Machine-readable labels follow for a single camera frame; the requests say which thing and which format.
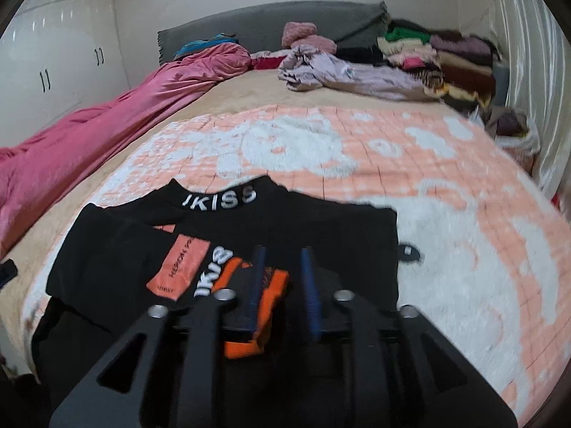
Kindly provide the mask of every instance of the mattress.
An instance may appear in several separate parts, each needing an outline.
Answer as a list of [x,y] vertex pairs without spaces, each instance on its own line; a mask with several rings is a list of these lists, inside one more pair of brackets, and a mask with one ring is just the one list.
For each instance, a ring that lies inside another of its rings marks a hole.
[[520,426],[540,408],[571,357],[569,226],[482,130],[448,107],[291,92],[275,71],[213,88],[35,224],[10,253],[18,279],[0,293],[19,350],[29,359],[51,263],[87,202],[120,204],[173,177],[212,192],[261,173],[317,197],[394,207],[400,240],[423,254],[399,266],[399,304],[421,308]]

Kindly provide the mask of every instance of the gray headboard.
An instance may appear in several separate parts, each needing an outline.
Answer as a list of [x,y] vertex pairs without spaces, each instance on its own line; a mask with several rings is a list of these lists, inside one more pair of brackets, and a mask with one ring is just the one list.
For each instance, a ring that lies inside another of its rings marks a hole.
[[338,43],[340,47],[368,47],[385,33],[388,12],[384,2],[347,1],[289,1],[234,9],[160,31],[159,61],[171,61],[189,41],[220,33],[236,34],[240,45],[250,53],[280,50],[283,27],[288,21],[313,22],[319,35],[332,40],[343,38]]

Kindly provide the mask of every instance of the white wardrobe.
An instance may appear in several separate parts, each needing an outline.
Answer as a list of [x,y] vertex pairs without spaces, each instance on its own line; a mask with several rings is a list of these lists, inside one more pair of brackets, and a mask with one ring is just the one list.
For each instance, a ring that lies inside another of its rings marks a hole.
[[0,147],[126,90],[113,0],[25,0],[0,39]]

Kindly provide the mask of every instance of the lavender crumpled cloth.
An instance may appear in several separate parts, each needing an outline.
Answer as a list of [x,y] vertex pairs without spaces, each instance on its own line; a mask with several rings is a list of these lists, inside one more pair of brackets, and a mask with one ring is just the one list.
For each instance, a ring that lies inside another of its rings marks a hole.
[[420,80],[401,70],[351,64],[309,45],[292,49],[280,64],[278,77],[297,92],[328,87],[385,100],[433,101]]

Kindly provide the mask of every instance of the silver screw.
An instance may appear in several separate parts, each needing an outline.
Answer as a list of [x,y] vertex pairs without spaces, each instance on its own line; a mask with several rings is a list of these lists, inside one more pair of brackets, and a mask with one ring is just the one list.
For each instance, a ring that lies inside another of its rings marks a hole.
[[232,301],[236,297],[236,291],[224,288],[214,293],[214,297],[218,301]]
[[168,309],[166,306],[155,304],[154,306],[149,307],[147,314],[155,319],[162,319],[166,314],[168,314]]
[[339,290],[333,293],[333,297],[335,298],[336,301],[339,302],[352,301],[353,298],[355,297],[355,293],[353,293],[353,291],[350,290]]
[[403,306],[400,308],[400,314],[405,319],[416,319],[420,315],[419,310],[414,306]]

